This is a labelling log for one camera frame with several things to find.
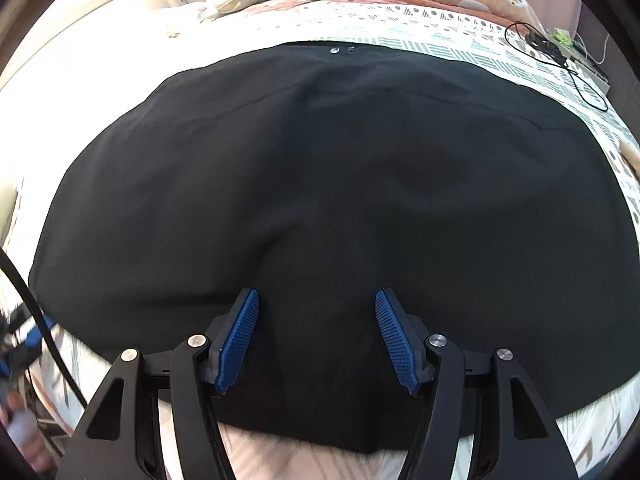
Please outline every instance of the blue gripper pad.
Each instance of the blue gripper pad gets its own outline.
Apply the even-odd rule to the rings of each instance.
[[[428,378],[424,342],[390,288],[376,294],[376,320],[398,381],[412,396]]]
[[[220,395],[226,394],[228,388],[235,384],[257,321],[258,293],[252,288],[243,289],[212,343],[212,346],[220,344],[219,339],[224,337],[224,343],[219,347],[218,375],[214,382]]]

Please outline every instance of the bed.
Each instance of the bed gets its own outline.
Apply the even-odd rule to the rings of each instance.
[[[586,104],[566,72],[541,62],[545,60],[542,56],[533,59],[508,46],[500,25],[468,14],[381,0],[297,0],[286,6],[275,0],[215,21],[201,20],[199,9],[200,4],[189,4],[121,15],[116,23],[94,20],[88,25],[92,34],[71,27],[34,56],[0,92],[5,124],[14,135],[28,139],[24,145],[30,154],[28,170],[4,242],[25,279],[58,183],[80,151],[105,127],[175,73],[293,41],[369,43],[468,62],[555,99],[584,121],[606,154],[640,243],[640,186],[618,150],[621,139],[638,146],[633,135],[610,104],[607,112]],[[527,48],[516,35],[508,35],[520,48]],[[606,99],[593,88],[577,84],[594,103]],[[30,148],[32,142],[37,142],[37,148]],[[0,306],[7,313],[18,298],[4,278],[0,286]],[[54,336],[90,399],[108,362],[61,327]],[[31,373],[44,404],[72,432],[82,410],[47,352]],[[580,475],[596,471],[612,454],[639,407],[640,374],[598,402],[558,420]],[[170,406],[161,402],[160,413],[166,468],[178,480],[182,475]],[[241,480],[393,479],[405,456],[392,450],[365,456],[224,425],[221,430]],[[460,440],[452,478],[466,478],[471,449],[472,438]]]

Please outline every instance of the thick black cable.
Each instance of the thick black cable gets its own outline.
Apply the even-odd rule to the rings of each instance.
[[[515,27],[516,28],[516,32],[518,33],[518,36],[520,37],[521,40],[525,41],[525,38],[522,37],[520,31],[518,30],[518,25],[523,25],[525,27],[528,27],[529,30],[534,31],[535,33],[537,33],[539,36],[541,36],[542,38],[544,38],[544,34],[540,33],[539,30],[537,30],[533,25],[526,23],[526,22],[513,22],[511,23],[511,25],[505,27],[504,29],[504,41],[513,49],[513,50],[517,50],[518,52],[524,54],[525,56],[529,56],[532,59],[535,59],[538,63],[542,63],[545,65],[550,65],[550,66],[556,66],[556,67],[560,67],[563,70],[566,70],[567,73],[569,74],[569,77],[571,78],[572,83],[574,84],[574,87],[576,89],[576,91],[578,92],[578,95],[580,96],[580,98],[587,103],[591,108],[595,108],[596,110],[599,110],[603,113],[606,113],[609,111],[609,105],[607,104],[607,102],[600,96],[598,95],[598,93],[593,89],[593,87],[587,83],[584,79],[582,79],[580,77],[580,75],[575,71],[570,69],[567,64],[566,64],[566,60],[564,61],[564,64],[560,64],[558,63],[555,59],[553,60],[553,62],[549,62],[549,61],[544,61],[541,59],[538,59],[536,56],[532,56],[529,52],[525,52],[524,50],[520,50],[517,46],[515,46],[513,43],[511,43],[511,41],[509,41],[507,32],[509,31],[509,29],[511,27]],[[597,97],[599,99],[601,99],[601,101],[604,103],[604,108],[600,108],[599,106],[596,106],[595,104],[591,103],[588,99],[586,99],[584,97],[584,95],[582,94],[582,91],[578,88],[578,83],[575,81],[575,78],[578,78],[580,81],[582,81],[585,85],[587,85],[591,91],[597,95]]]
[[[44,315],[42,314],[42,311],[40,310],[36,299],[33,297],[33,294],[29,290],[29,287],[26,283],[24,283],[22,276],[3,250],[0,250],[0,270],[4,272],[11,284],[14,286],[15,290],[18,292],[18,294],[20,294],[20,297],[24,301],[24,304],[27,306],[30,314],[33,316],[33,320],[36,322],[36,326],[40,329],[40,334],[42,335],[42,338],[44,339],[44,342],[47,345],[47,349],[53,357],[53,360],[58,365],[60,373],[65,378],[65,381],[68,383],[69,387],[71,387],[73,393],[76,394],[78,402],[82,404],[83,408],[86,408],[86,400],[84,400],[84,395],[74,381],[74,378],[69,373],[68,368],[66,368],[65,362],[62,360],[62,356],[60,355],[60,351],[58,350],[55,341],[53,341],[51,330],[49,330],[49,327],[44,320]]]

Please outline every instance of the person's hand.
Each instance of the person's hand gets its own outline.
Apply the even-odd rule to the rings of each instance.
[[[6,407],[12,412],[25,408],[22,397],[18,392],[9,392],[6,396]],[[2,406],[0,406],[0,424],[5,428],[9,425],[8,413]],[[54,465],[53,457],[45,446],[44,439],[39,431],[33,435],[30,441],[20,446],[18,450],[20,450],[24,459],[36,473],[47,471]]]

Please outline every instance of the patterned bed sheet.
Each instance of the patterned bed sheet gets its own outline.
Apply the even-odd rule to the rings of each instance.
[[[633,135],[610,104],[607,112],[587,105],[565,71],[544,64],[543,61],[548,59],[532,51],[515,34],[508,33],[511,43],[537,59],[507,45],[503,27],[464,14],[427,7],[327,0],[308,2],[277,12],[240,12],[214,22],[202,22],[197,12],[197,6],[193,4],[156,13],[151,33],[158,37],[155,45],[159,51],[158,59],[162,59],[162,68],[158,68],[161,78],[158,74],[148,78],[150,80],[145,81],[146,86],[140,89],[142,98],[132,97],[128,107],[116,116],[139,104],[159,80],[174,73],[290,41],[369,43],[469,62],[555,99],[584,121],[616,175],[640,244],[640,186],[618,149],[621,139],[638,146]],[[166,34],[175,27],[179,28],[179,34]],[[590,88],[579,80],[577,84],[585,98],[602,106],[598,96],[605,98],[595,86]],[[94,128],[82,146],[74,146],[75,155],[100,130]],[[12,226],[19,218],[20,207],[17,207]],[[39,236],[41,228],[41,225],[37,226],[31,236]],[[17,240],[10,249],[10,256],[24,256],[20,254]],[[30,254],[26,260],[30,261],[32,257],[33,254]],[[21,272],[28,272],[28,267],[21,269]],[[4,281],[0,281],[0,302],[5,312],[17,304],[14,291]],[[73,376],[85,396],[91,397],[109,364],[64,329],[57,328],[54,335]],[[72,431],[81,416],[81,407],[62,381],[48,352],[34,364],[32,374],[38,394],[47,407],[68,431]],[[606,462],[628,431],[639,406],[640,373],[597,402],[558,420],[581,476],[596,472]],[[171,477],[178,480],[182,475],[175,450],[171,409],[163,403],[161,421],[166,467]],[[249,433],[224,425],[221,425],[221,430],[239,480],[390,480],[398,476],[405,456],[404,452],[399,451],[381,451],[363,456],[274,435]],[[471,449],[472,437],[460,440],[452,475],[454,480],[466,479]]]

